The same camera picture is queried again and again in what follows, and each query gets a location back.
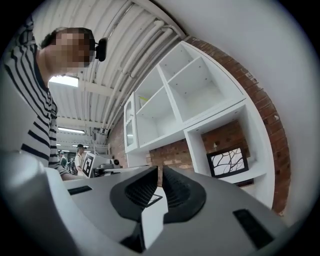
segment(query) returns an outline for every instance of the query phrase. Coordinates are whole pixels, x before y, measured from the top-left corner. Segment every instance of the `background person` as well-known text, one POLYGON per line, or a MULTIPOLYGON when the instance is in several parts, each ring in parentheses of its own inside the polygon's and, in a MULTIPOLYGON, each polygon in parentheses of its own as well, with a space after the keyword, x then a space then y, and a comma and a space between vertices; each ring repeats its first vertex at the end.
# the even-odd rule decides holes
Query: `background person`
POLYGON ((60 156, 60 165, 64 168, 64 169, 67 169, 67 158, 65 157, 65 153, 61 150, 60 153, 59 153, 59 156, 60 156))
POLYGON ((85 147, 82 144, 78 144, 78 146, 76 147, 77 153, 76 156, 74 158, 74 165, 75 168, 78 171, 78 176, 85 176, 84 172, 82 171, 82 167, 84 165, 84 160, 82 158, 83 153, 85 152, 85 147))

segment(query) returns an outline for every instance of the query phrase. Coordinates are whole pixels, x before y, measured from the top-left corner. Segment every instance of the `man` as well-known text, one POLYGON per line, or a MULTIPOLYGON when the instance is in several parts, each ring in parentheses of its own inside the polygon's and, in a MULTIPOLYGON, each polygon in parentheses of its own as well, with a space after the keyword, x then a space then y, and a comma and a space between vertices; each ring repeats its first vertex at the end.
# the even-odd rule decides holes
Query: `man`
POLYGON ((76 151, 77 151, 77 153, 76 153, 76 156, 74 158, 74 165, 75 165, 75 168, 78 171, 78 176, 86 176, 84 174, 84 172, 82 171, 82 167, 83 167, 83 164, 84 164, 84 161, 82 159, 82 154, 85 152, 84 145, 78 144, 78 146, 76 147, 76 151))
POLYGON ((66 169, 66 166, 67 166, 67 158, 65 157, 65 152, 63 152, 62 150, 60 151, 59 153, 59 156, 60 156, 60 165, 66 169))
POLYGON ((86 28, 59 28, 48 34, 38 48, 33 28, 29 17, 1 58, 0 85, 14 88, 35 113, 33 124, 18 145, 22 145, 23 153, 32 154, 44 167, 59 171, 64 181, 81 179, 68 173, 58 161, 58 108, 48 82, 53 76, 88 67, 94 56, 95 39, 92 31, 86 28))

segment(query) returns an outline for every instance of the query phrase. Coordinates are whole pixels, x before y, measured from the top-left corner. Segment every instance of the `framed picture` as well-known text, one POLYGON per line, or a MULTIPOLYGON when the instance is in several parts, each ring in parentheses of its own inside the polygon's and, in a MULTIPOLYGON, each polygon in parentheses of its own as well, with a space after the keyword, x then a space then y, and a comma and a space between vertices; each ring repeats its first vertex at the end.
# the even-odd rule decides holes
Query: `framed picture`
POLYGON ((249 170, 245 150, 242 146, 223 149, 206 154, 211 176, 223 178, 240 174, 249 170))

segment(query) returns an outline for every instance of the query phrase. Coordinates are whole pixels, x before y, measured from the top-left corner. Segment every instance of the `grey machine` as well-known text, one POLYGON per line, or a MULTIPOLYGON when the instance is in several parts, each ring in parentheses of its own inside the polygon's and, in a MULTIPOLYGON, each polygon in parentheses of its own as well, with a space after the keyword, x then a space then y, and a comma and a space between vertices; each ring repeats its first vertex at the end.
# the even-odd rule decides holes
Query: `grey machine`
POLYGON ((0 192, 8 209, 52 255, 245 256, 287 229, 236 185, 164 166, 168 212, 162 232, 146 249, 141 215, 157 188, 157 166, 64 182, 32 156, 1 158, 0 192))

